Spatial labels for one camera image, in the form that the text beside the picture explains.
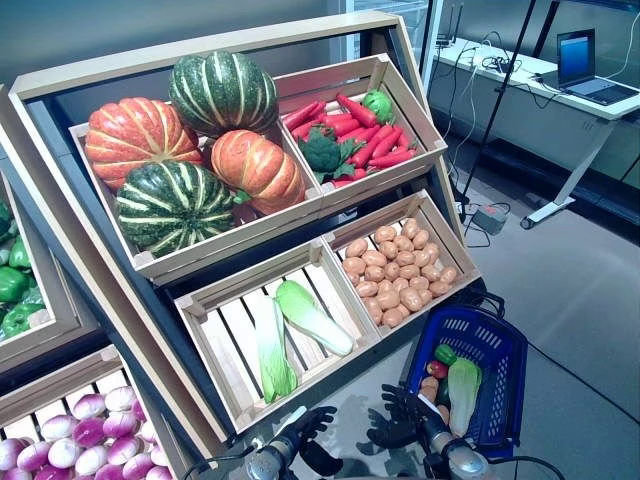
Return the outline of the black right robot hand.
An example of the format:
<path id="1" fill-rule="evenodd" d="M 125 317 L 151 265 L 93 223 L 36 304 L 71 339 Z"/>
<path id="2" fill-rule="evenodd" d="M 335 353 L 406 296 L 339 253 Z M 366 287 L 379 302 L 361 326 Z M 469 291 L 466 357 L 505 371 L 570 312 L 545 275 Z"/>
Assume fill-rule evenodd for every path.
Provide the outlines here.
<path id="1" fill-rule="evenodd" d="M 403 383 L 382 384 L 381 398 L 390 413 L 386 420 L 377 411 L 370 411 L 372 427 L 366 432 L 375 445 L 395 449 L 416 441 L 429 445 L 438 434 L 450 432 L 442 416 L 418 395 L 409 392 Z"/>

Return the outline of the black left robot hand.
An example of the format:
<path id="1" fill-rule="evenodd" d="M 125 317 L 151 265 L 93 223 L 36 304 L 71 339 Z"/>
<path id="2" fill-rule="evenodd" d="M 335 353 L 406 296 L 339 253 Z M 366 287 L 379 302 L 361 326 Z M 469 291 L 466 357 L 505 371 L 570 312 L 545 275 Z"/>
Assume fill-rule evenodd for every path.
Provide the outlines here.
<path id="1" fill-rule="evenodd" d="M 297 455 L 321 476 L 332 476 L 342 469 L 343 460 L 331 456 L 315 440 L 319 433 L 327 430 L 336 413 L 334 406 L 306 410 L 279 431 L 270 445 L 276 448 L 282 458 L 283 472 L 290 472 L 289 466 Z"/>

